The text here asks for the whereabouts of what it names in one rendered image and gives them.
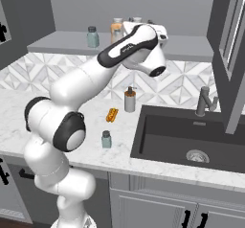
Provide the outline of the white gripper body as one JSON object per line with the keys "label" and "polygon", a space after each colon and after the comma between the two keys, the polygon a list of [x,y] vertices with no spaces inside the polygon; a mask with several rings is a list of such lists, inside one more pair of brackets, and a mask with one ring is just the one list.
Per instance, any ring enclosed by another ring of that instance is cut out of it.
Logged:
{"label": "white gripper body", "polygon": [[[138,26],[137,22],[123,21],[123,34],[130,34],[133,28],[136,26]],[[163,25],[148,24],[148,26],[152,27],[155,30],[156,34],[158,35],[158,38],[161,41],[168,40],[167,29]]]}

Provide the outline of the orange condiment bottle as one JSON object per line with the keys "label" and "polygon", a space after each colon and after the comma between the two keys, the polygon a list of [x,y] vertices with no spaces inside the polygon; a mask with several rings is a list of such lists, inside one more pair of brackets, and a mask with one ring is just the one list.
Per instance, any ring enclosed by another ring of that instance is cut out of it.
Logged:
{"label": "orange condiment bottle", "polygon": [[111,24],[111,42],[115,43],[121,38],[123,38],[123,20],[114,18]]}

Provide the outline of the teal shaker with dark cap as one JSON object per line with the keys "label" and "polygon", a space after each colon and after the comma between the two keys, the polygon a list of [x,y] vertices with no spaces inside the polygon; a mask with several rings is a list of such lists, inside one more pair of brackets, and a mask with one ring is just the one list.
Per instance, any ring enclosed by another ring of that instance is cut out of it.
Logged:
{"label": "teal shaker with dark cap", "polygon": [[102,143],[103,148],[111,148],[112,147],[112,139],[111,139],[111,135],[110,135],[109,130],[105,130],[102,133],[101,143]]}
{"label": "teal shaker with dark cap", "polygon": [[97,48],[100,46],[100,39],[95,26],[88,27],[87,44],[90,48]]}

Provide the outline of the grey cabinet shelf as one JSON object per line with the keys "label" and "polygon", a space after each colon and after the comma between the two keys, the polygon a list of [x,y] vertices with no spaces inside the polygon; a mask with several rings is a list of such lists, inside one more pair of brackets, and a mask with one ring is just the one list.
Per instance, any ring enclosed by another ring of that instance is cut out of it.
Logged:
{"label": "grey cabinet shelf", "polygon": [[[94,56],[111,44],[110,33],[99,33],[100,46],[87,46],[87,33],[56,31],[28,46],[32,53]],[[212,47],[205,36],[171,35],[163,44],[168,60],[211,62]]]}

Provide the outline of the dark grey cabinet front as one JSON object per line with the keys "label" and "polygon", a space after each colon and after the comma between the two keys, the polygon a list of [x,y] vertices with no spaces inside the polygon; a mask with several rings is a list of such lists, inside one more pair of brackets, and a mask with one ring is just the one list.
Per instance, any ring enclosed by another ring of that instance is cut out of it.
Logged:
{"label": "dark grey cabinet front", "polygon": [[[9,169],[32,219],[33,228],[50,228],[58,218],[57,196],[39,190],[31,178],[22,177],[19,174],[21,170],[24,170],[26,174],[33,175],[28,167],[9,164]],[[96,222],[98,228],[112,228],[107,173],[89,169],[85,171],[96,178],[94,194],[84,201],[85,210]]]}

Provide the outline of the grey base cabinet door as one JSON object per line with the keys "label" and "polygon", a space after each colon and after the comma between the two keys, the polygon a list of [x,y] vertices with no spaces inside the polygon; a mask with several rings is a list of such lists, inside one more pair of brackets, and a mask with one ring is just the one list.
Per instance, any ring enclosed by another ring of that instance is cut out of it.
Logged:
{"label": "grey base cabinet door", "polygon": [[182,228],[185,211],[190,210],[189,225],[196,209],[194,202],[136,194],[119,193],[120,228]]}
{"label": "grey base cabinet door", "polygon": [[5,185],[0,178],[0,217],[32,224],[29,213],[11,176],[10,169],[4,157],[0,155],[0,158],[3,159],[1,164],[3,171],[10,175],[8,185]]}
{"label": "grey base cabinet door", "polygon": [[245,228],[245,211],[199,204],[192,228],[200,225],[201,214],[208,213],[205,228]]}

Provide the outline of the hot dog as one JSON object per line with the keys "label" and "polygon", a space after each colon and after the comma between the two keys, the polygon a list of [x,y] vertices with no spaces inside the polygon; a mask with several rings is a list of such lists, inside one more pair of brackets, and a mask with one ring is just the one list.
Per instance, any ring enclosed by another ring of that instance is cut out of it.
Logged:
{"label": "hot dog", "polygon": [[118,109],[115,107],[112,107],[109,109],[109,112],[107,113],[105,120],[107,122],[113,123],[116,119],[117,114],[118,114]]}

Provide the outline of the dark grey tap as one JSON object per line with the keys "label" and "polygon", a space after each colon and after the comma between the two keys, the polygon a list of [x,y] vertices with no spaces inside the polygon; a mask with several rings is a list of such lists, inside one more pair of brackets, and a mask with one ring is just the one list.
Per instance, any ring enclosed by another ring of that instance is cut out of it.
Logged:
{"label": "dark grey tap", "polygon": [[195,111],[195,114],[198,117],[204,117],[205,116],[205,109],[208,108],[210,112],[213,112],[218,103],[218,98],[214,97],[213,101],[209,98],[210,88],[208,86],[203,86],[200,90],[200,95],[198,99],[197,108]]}

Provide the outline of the black sink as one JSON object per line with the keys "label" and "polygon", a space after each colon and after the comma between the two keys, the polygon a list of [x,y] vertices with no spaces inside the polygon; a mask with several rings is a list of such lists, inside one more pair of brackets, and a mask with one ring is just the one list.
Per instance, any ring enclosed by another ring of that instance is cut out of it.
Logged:
{"label": "black sink", "polygon": [[245,115],[227,134],[219,112],[144,105],[130,156],[191,167],[245,173]]}

